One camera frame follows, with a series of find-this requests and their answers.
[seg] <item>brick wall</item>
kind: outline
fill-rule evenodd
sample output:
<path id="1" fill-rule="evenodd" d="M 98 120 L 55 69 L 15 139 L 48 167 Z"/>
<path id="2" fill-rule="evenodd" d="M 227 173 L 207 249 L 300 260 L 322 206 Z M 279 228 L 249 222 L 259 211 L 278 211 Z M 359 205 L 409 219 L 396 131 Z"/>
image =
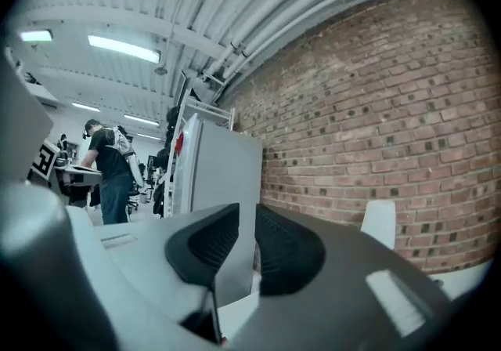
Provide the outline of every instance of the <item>brick wall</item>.
<path id="1" fill-rule="evenodd" d="M 426 271 L 484 261 L 501 215 L 499 75 L 467 0 L 375 0 L 302 35 L 222 101 L 265 146 L 261 201 L 360 226 L 397 208 Z"/>

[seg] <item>fluorescent light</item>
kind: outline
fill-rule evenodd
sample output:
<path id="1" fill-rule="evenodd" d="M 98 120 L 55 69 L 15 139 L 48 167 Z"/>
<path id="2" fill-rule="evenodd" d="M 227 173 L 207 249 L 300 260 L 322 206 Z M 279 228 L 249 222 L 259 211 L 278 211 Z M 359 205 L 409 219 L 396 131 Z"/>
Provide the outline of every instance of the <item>fluorescent light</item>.
<path id="1" fill-rule="evenodd" d="M 138 132 L 138 135 L 139 135 L 139 136 L 144 136 L 145 138 L 150 138 L 150 139 L 157 139 L 157 140 L 160 140 L 160 138 L 157 138 L 156 136 L 144 135 L 144 134 L 140 134 L 139 132 Z"/>
<path id="2" fill-rule="evenodd" d="M 49 30 L 21 32 L 20 37 L 24 42 L 51 42 L 52 32 Z"/>
<path id="3" fill-rule="evenodd" d="M 157 122 L 155 122 L 155 121 L 145 120 L 145 119 L 139 118 L 139 117 L 128 116 L 126 114 L 124 114 L 124 117 L 128 118 L 129 120 L 144 122 L 144 123 L 147 123 L 147 124 L 156 125 L 157 127 L 159 126 L 159 124 Z"/>
<path id="4" fill-rule="evenodd" d="M 159 52 L 154 52 L 153 50 L 144 49 L 139 46 L 129 45 L 128 43 L 114 41 L 113 39 L 101 38 L 100 36 L 90 34 L 88 36 L 88 43 L 91 46 L 128 54 L 129 56 L 138 57 L 139 59 L 150 61 L 151 63 L 158 64 L 160 62 Z"/>
<path id="5" fill-rule="evenodd" d="M 84 104 L 78 104 L 78 103 L 72 103 L 75 107 L 78 107 L 79 109 L 86 109 L 86 110 L 91 110 L 91 111 L 98 111 L 101 113 L 100 109 L 96 109 L 95 107 L 90 107 L 90 106 L 85 106 Z"/>

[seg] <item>qr code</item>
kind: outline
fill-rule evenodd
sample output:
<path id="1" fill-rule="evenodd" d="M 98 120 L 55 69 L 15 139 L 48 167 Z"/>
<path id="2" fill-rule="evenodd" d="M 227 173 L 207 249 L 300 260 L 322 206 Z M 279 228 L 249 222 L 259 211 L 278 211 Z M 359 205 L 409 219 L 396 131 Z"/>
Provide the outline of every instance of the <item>qr code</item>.
<path id="1" fill-rule="evenodd" d="M 59 149 L 47 140 L 41 145 L 40 152 L 31 165 L 31 170 L 44 179 L 49 179 Z"/>

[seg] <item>white chair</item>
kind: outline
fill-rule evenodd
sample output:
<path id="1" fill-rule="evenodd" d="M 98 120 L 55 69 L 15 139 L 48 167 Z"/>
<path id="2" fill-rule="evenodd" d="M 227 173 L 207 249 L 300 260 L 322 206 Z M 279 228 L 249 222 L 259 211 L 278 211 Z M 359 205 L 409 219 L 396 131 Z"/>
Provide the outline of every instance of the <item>white chair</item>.
<path id="1" fill-rule="evenodd" d="M 395 249 L 396 212 L 393 201 L 369 201 L 362 222 L 362 232 L 387 248 Z"/>

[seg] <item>black rubber pad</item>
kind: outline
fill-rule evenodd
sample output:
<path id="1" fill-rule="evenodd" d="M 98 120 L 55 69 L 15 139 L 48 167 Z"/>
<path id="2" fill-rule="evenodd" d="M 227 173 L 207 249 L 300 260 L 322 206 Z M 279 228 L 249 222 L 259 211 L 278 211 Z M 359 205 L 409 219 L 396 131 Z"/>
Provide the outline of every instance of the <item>black rubber pad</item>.
<path id="1" fill-rule="evenodd" d="M 325 262 L 326 249 L 316 233 L 262 204 L 256 207 L 255 236 L 261 253 L 261 296 L 301 290 Z"/>
<path id="2" fill-rule="evenodd" d="M 238 239 L 239 214 L 239 204 L 231 204 L 168 240 L 165 256 L 183 281 L 214 289 L 215 275 Z"/>

